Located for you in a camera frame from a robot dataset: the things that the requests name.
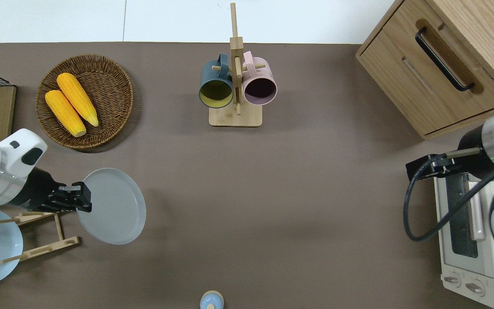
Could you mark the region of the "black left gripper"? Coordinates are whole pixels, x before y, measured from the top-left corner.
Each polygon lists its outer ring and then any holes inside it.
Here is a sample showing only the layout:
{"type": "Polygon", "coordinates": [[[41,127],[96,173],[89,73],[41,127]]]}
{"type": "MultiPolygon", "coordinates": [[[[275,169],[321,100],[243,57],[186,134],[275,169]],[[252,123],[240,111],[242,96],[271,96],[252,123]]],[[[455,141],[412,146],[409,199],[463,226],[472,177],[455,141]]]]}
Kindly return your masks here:
{"type": "Polygon", "coordinates": [[[91,191],[84,182],[59,186],[49,194],[49,209],[55,212],[91,212],[91,191]]]}

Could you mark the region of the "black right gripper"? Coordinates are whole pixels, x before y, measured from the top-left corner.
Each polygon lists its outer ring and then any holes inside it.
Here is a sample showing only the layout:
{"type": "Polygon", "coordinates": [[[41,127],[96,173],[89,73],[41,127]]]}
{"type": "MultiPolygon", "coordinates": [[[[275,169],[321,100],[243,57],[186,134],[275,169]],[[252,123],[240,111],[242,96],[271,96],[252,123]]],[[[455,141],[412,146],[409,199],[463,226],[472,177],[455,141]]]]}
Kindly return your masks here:
{"type": "Polygon", "coordinates": [[[423,164],[433,158],[433,166],[425,168],[417,179],[427,179],[430,177],[446,178],[452,175],[462,174],[462,168],[455,162],[455,158],[446,157],[444,154],[437,156],[423,156],[405,164],[408,179],[413,180],[415,173],[423,164]]]}

